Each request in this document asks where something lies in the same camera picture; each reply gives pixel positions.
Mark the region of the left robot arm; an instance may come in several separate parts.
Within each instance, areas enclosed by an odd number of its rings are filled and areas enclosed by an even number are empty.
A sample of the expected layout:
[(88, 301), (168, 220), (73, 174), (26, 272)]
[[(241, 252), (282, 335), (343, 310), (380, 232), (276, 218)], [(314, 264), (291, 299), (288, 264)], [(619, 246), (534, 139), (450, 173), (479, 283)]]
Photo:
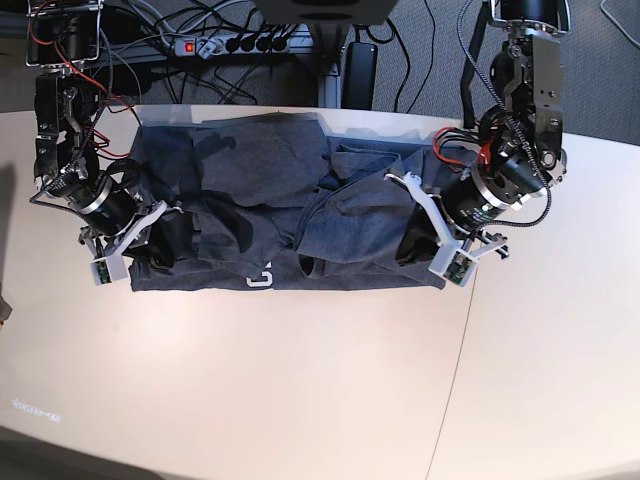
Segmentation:
[(463, 124), (433, 137), (433, 155), (458, 178), (426, 188), (435, 203), (427, 214), (416, 206), (396, 252), (400, 265), (433, 263), (445, 245), (475, 240), (495, 245), (502, 215), (550, 190), (566, 174), (560, 94), (564, 73), (559, 37), (570, 28), (565, 1), (484, 1), (465, 55), (460, 79)]

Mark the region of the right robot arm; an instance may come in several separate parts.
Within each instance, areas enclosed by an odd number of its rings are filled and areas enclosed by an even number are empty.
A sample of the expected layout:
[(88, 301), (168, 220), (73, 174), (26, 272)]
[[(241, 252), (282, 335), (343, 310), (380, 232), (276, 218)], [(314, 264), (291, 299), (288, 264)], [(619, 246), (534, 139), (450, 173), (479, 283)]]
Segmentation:
[(84, 72), (102, 52), (114, 61), (100, 27), (102, 9), (100, 1), (28, 2), (26, 63), (42, 70), (34, 100), (39, 190), (30, 202), (83, 221), (79, 242), (105, 284), (126, 275), (126, 258), (167, 270), (174, 257), (156, 224), (168, 205), (139, 193), (140, 164), (129, 154), (107, 152), (109, 142), (96, 130), (116, 98), (112, 75), (101, 83)]

